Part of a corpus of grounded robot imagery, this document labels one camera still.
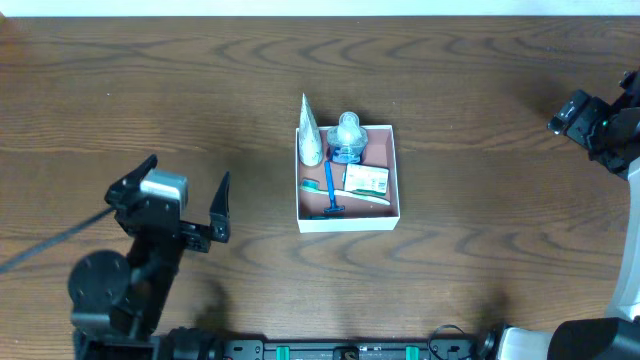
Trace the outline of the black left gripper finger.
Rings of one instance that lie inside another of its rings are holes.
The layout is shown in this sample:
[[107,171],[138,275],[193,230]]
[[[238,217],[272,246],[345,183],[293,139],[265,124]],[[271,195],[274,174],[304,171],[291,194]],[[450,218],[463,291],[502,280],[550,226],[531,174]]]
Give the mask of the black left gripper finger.
[[229,222],[229,188],[230,172],[227,171],[216,191],[209,208],[210,224],[212,227],[223,228]]
[[144,177],[156,168],[157,163],[157,156],[150,155],[138,167],[114,182],[107,190],[107,195],[122,195],[129,190],[137,190]]

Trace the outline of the green white toothbrush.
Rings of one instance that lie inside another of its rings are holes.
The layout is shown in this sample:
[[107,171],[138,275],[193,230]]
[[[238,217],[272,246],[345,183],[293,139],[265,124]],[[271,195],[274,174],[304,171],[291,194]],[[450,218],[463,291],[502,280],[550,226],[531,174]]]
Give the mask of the green white toothbrush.
[[[315,180],[311,180],[311,179],[303,179],[301,184],[299,185],[299,190],[300,191],[304,191],[304,192],[308,192],[308,193],[314,193],[314,194],[321,194],[321,195],[327,195],[329,196],[330,193],[328,190],[322,190],[319,187],[319,182],[315,181]],[[344,190],[335,190],[333,192],[334,196],[341,196],[341,197],[347,197],[347,198],[352,198],[352,199],[357,199],[357,200],[362,200],[362,201],[366,201],[366,202],[370,202],[370,203],[374,203],[374,204],[379,204],[379,205],[384,205],[384,206],[390,206],[391,202],[389,200],[386,200],[384,198],[380,198],[380,197],[376,197],[376,196],[370,196],[370,195],[360,195],[360,194],[355,194],[352,192],[347,192]]]

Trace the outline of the white shampoo tube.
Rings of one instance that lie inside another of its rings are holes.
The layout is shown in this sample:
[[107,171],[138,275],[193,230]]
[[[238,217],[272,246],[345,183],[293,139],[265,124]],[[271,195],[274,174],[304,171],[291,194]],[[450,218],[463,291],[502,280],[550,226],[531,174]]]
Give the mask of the white shampoo tube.
[[307,96],[302,94],[298,128],[299,159],[303,165],[315,167],[322,161],[322,149],[322,139],[311,104]]

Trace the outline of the blue disposable razor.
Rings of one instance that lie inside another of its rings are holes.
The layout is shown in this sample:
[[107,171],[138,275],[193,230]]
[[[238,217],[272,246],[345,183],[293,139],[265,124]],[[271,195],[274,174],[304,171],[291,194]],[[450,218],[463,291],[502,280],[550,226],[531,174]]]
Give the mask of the blue disposable razor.
[[345,210],[344,206],[338,205],[335,195],[335,188],[333,183],[333,174],[331,164],[329,160],[324,162],[324,172],[327,183],[327,194],[329,198],[329,206],[323,210],[327,215],[342,214]]

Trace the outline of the clear bottle white cap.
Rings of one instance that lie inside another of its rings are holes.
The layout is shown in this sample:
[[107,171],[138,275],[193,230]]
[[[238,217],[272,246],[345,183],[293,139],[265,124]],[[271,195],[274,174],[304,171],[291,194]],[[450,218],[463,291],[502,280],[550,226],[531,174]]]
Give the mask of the clear bottle white cap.
[[337,164],[360,164],[368,145],[367,131],[354,112],[344,112],[339,124],[327,131],[328,160]]

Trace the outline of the green white soap box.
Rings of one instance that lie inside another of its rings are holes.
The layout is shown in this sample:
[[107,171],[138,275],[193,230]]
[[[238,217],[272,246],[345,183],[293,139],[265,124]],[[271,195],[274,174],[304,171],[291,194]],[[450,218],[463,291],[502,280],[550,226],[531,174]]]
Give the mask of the green white soap box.
[[381,167],[348,164],[344,173],[344,190],[385,196],[389,170]]

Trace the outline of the white green toothpaste tube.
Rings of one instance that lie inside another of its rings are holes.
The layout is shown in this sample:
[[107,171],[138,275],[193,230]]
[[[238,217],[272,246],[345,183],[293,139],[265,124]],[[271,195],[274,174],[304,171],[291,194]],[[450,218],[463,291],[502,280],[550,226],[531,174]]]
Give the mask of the white green toothpaste tube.
[[309,221],[319,221],[319,220],[331,220],[331,219],[343,219],[343,214],[323,214],[323,215],[310,215],[305,218],[305,220]]

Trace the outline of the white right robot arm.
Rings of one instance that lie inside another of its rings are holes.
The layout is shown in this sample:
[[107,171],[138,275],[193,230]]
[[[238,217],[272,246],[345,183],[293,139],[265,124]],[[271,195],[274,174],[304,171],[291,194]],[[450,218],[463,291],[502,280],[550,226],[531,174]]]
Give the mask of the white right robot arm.
[[639,70],[626,72],[608,103],[576,90],[547,128],[628,184],[624,247],[614,291],[599,318],[569,320],[554,331],[504,324],[477,343],[477,359],[639,360]]

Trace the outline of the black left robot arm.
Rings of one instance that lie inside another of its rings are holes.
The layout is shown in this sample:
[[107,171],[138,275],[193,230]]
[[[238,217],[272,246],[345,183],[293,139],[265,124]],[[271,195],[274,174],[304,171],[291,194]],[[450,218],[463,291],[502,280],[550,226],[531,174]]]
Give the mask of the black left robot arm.
[[93,252],[73,267],[74,351],[78,359],[221,359],[214,334],[179,327],[155,333],[185,252],[206,253],[230,239],[230,177],[223,176],[209,208],[209,224],[182,220],[186,177],[161,171],[156,156],[115,181],[105,201],[133,242],[127,254]]

